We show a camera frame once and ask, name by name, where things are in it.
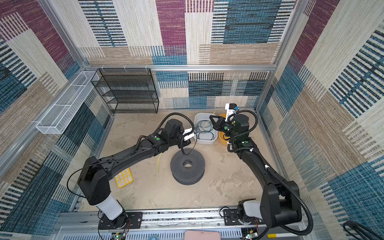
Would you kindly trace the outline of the white plastic bin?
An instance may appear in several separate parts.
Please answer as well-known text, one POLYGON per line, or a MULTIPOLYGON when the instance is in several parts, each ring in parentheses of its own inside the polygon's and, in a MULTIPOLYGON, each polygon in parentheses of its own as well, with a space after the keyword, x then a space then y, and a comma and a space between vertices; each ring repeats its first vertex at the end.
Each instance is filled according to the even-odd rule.
POLYGON ((201 129, 201 132, 194 137, 198 144, 211 145, 218 138, 218 131, 213 129, 210 121, 211 113, 197 113, 195 115, 194 125, 201 129))

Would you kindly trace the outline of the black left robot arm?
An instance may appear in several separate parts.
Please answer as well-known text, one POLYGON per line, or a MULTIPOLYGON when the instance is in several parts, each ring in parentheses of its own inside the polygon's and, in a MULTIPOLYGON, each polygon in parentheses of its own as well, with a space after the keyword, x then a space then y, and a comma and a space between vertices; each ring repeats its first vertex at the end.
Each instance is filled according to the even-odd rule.
POLYGON ((172 146, 183 149, 195 133, 193 121, 181 113, 168 114, 157 129, 147 136, 139 136, 135 145, 117 154, 97 159, 90 157, 77 170, 77 181, 89 205, 96 206, 104 216, 121 228, 127 221, 126 212, 113 197, 110 180, 131 166, 166 152, 172 146))

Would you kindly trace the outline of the pink phone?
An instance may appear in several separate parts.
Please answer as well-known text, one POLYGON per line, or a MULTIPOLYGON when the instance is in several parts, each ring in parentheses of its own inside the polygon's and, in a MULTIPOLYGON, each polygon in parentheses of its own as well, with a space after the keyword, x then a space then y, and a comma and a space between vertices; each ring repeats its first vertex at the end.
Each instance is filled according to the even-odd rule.
POLYGON ((219 232, 188 230, 184 234, 184 240, 221 240, 221 235, 219 232))

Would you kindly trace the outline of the yellow plastic bin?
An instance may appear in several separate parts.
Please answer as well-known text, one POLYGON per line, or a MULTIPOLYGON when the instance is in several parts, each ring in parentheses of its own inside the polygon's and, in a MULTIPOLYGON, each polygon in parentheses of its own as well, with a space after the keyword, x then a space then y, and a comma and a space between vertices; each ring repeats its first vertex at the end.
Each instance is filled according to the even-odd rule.
MULTIPOLYGON (((220 117, 224 117, 226 118, 226 114, 221 114, 220 117)), ((228 140, 225 140, 225 134, 223 132, 218 132, 219 134, 219 142, 220 144, 222 145, 227 145, 228 144, 228 140)))

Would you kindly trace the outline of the black chair frame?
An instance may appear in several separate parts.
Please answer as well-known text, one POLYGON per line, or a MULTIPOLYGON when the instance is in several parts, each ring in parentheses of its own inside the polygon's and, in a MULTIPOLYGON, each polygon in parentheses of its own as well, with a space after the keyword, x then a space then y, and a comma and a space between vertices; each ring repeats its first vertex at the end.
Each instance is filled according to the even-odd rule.
POLYGON ((348 235, 356 240, 384 240, 372 229, 351 220, 344 222, 342 227, 348 235))

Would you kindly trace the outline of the aluminium mounting rail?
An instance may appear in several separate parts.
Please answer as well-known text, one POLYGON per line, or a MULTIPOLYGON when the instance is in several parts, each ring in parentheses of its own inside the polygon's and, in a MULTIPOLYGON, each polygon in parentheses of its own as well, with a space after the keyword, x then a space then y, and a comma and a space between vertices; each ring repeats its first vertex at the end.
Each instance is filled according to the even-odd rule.
POLYGON ((225 226, 220 208, 133 210, 143 212, 139 229, 99 230, 98 212, 61 214, 50 236, 52 240, 183 240, 188 230, 219 232, 221 240, 251 240, 265 229, 262 225, 225 226))

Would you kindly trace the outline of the yellow calculator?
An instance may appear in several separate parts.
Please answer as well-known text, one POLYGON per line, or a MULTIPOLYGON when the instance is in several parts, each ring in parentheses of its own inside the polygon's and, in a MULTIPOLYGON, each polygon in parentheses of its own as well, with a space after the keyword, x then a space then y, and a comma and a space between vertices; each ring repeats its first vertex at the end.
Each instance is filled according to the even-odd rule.
POLYGON ((115 176, 117 187, 123 188, 124 186, 133 182, 133 176, 129 168, 123 170, 115 176))

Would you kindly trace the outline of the dark grey foam spool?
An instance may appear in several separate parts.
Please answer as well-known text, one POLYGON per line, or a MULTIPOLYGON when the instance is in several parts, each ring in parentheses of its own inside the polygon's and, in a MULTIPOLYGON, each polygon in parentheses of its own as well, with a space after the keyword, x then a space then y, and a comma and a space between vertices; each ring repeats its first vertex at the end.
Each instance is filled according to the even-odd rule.
POLYGON ((183 155, 182 151, 179 151, 172 157, 170 163, 174 179, 185 186, 199 182, 204 176, 205 166, 205 159, 197 150, 192 150, 189 155, 183 155))

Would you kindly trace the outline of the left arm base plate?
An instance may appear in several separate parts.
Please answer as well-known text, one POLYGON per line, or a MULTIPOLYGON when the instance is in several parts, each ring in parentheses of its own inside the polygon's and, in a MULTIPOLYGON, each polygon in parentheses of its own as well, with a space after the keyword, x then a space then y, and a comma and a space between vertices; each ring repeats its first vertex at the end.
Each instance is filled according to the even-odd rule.
POLYGON ((105 214, 99 223, 99 230, 139 229, 142 224, 143 212, 125 212, 116 219, 110 220, 105 214))

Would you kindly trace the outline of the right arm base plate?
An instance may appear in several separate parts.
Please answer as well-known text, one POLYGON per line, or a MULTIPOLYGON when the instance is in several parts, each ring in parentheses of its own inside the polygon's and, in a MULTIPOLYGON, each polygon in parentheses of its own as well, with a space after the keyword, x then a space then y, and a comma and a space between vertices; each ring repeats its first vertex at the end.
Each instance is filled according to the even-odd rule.
POLYGON ((262 225, 264 221, 255 217, 241 218, 238 210, 223 208, 219 211, 220 216, 224 219, 225 226, 240 226, 240 225, 262 225))

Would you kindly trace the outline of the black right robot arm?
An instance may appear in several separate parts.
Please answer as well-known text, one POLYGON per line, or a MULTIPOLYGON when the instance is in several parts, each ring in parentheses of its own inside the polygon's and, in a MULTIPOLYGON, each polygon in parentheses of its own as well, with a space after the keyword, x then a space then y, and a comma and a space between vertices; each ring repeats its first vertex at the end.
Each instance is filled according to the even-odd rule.
POLYGON ((252 170, 263 188, 261 218, 271 229, 280 227, 289 233, 306 236, 314 228, 312 214, 300 197, 294 181, 288 182, 262 156, 250 133, 258 125, 251 110, 238 110, 227 118, 210 116, 213 128, 229 137, 227 150, 235 153, 252 170))

